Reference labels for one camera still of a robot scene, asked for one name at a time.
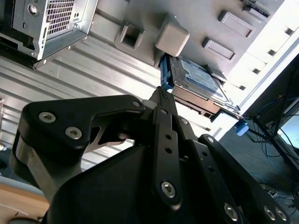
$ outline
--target corrugated metal panel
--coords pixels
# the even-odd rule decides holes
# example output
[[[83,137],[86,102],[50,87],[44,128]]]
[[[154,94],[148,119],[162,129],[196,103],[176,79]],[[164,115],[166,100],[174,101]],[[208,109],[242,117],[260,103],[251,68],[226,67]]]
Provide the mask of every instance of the corrugated metal panel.
[[[14,142],[21,111],[30,102],[121,94],[139,99],[151,96],[160,85],[160,71],[112,46],[127,4],[125,0],[100,0],[90,38],[38,71],[0,57],[0,98],[5,100],[0,140],[8,148]],[[204,131],[195,123],[192,126],[197,133]],[[132,144],[127,141],[87,153],[82,168],[88,169]]]

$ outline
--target gray rectangular slot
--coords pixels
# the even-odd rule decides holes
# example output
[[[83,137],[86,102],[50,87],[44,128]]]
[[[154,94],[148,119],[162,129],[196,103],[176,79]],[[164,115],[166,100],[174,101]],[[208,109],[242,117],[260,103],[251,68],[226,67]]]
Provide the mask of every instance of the gray rectangular slot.
[[[204,42],[202,43],[202,47],[204,49],[210,49],[214,53],[222,56],[223,58],[228,59],[229,61],[233,61],[236,54],[232,52],[231,50],[223,47],[222,45],[216,43],[215,41],[212,41],[209,38],[206,38]]]
[[[219,21],[245,37],[250,37],[254,31],[251,25],[230,12],[224,11],[220,15]]]

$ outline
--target black metal bracket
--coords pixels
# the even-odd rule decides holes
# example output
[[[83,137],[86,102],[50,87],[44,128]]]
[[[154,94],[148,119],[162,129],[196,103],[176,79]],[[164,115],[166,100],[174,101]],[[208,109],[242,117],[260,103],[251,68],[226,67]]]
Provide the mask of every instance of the black metal bracket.
[[[126,139],[134,146],[81,172],[84,152]],[[12,161],[51,202],[47,224],[290,223],[212,136],[197,139],[160,87],[144,103],[132,96],[31,103]]]

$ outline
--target power supply unit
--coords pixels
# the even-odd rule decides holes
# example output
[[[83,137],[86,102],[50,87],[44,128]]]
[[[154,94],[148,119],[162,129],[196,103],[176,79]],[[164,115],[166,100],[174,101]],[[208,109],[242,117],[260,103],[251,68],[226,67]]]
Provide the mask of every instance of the power supply unit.
[[[37,69],[87,39],[98,0],[1,0],[0,55]]]
[[[237,119],[239,108],[222,88],[217,76],[205,68],[180,57],[165,54],[160,63],[161,86],[170,91],[175,100],[213,120],[220,112]]]

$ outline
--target hard drive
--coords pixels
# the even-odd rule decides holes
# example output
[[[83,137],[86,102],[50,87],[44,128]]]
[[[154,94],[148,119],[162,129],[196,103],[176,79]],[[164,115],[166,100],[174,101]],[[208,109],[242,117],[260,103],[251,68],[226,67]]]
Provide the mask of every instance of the hard drive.
[[[175,100],[213,119],[220,111],[241,118],[221,82],[205,68],[187,59],[165,55],[160,64],[161,85]]]

